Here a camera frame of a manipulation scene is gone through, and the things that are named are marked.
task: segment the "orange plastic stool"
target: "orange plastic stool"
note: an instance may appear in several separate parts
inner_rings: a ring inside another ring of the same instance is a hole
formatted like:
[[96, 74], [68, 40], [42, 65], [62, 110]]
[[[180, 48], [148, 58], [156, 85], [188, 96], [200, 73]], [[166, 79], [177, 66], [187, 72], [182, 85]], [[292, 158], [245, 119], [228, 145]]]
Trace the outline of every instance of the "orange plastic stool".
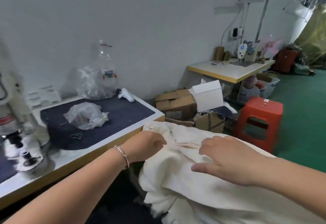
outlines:
[[[233, 136], [271, 153], [276, 142], [282, 115], [283, 104], [259, 97], [252, 97], [241, 110], [236, 127], [233, 130]], [[251, 117], [261, 119], [267, 124], [250, 119]], [[246, 123], [266, 129], [265, 141], [257, 140], [243, 133]]]

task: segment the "table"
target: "table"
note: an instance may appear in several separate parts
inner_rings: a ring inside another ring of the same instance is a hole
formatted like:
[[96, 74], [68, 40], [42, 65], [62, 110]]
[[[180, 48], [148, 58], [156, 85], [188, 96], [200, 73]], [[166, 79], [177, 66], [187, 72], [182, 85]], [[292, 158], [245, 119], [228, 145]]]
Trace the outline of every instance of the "table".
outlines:
[[230, 64], [230, 62], [237, 62], [238, 59], [230, 59], [224, 65], [212, 65], [210, 61], [200, 62], [189, 65], [187, 70], [197, 72], [203, 75], [218, 78], [231, 83], [241, 82], [249, 76], [269, 69], [274, 60], [266, 60], [264, 64], [255, 63], [248, 67]]
[[[54, 162], [54, 169], [46, 172], [43, 176], [36, 179], [27, 179], [23, 177], [20, 173], [17, 173], [15, 176], [9, 178], [8, 180], [0, 184], [0, 210], [9, 206], [10, 204], [34, 193], [44, 186], [56, 182], [57, 180], [67, 176], [78, 168], [88, 164], [92, 160], [99, 157], [108, 149], [112, 148], [114, 145], [121, 145], [131, 136], [137, 134], [142, 130], [143, 126], [146, 123], [151, 121], [165, 121], [165, 116], [162, 112], [152, 107], [145, 101], [133, 95], [133, 97], [153, 110], [155, 113], [148, 118], [145, 118], [133, 125], [117, 132], [116, 134], [98, 142], [97, 144], [80, 150], [59, 150], [54, 154], [51, 154], [49, 157]], [[58, 103], [56, 105], [51, 105], [48, 107], [43, 107], [33, 110], [33, 115], [40, 125], [44, 125], [40, 118], [40, 111], [49, 107], [57, 106], [66, 102], [75, 101], [80, 98], [71, 98], [67, 101]]]

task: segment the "cream cloth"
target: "cream cloth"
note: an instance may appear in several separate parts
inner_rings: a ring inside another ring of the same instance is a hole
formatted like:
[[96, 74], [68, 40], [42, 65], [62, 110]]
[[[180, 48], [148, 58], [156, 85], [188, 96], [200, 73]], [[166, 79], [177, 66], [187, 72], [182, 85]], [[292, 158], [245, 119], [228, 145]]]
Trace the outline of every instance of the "cream cloth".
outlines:
[[168, 212], [164, 224], [326, 223], [277, 193], [192, 172], [194, 163], [212, 163], [209, 157], [198, 154], [202, 140], [226, 135], [167, 122], [152, 122], [144, 130], [158, 132], [167, 141], [160, 152], [145, 161], [139, 175], [142, 189], [148, 192], [145, 203], [151, 204], [153, 215]]

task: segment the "tag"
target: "tag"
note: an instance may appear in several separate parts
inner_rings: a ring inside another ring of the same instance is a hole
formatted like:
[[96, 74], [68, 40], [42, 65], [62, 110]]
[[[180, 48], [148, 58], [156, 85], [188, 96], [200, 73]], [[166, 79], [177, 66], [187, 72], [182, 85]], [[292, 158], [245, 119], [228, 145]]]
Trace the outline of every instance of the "tag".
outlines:
[[167, 111], [165, 113], [165, 116], [167, 118], [171, 118], [171, 119], [181, 119], [182, 118], [182, 111]]

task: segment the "bracelet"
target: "bracelet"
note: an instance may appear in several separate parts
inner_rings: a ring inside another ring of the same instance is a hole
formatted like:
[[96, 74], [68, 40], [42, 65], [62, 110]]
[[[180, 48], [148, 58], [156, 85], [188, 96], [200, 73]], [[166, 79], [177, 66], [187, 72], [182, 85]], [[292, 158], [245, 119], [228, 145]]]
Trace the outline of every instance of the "bracelet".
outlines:
[[119, 146], [115, 145], [114, 147], [123, 154], [124, 159], [127, 162], [127, 165], [125, 166], [125, 169], [128, 169], [129, 168], [129, 161], [127, 159], [127, 155], [122, 151], [122, 149]]

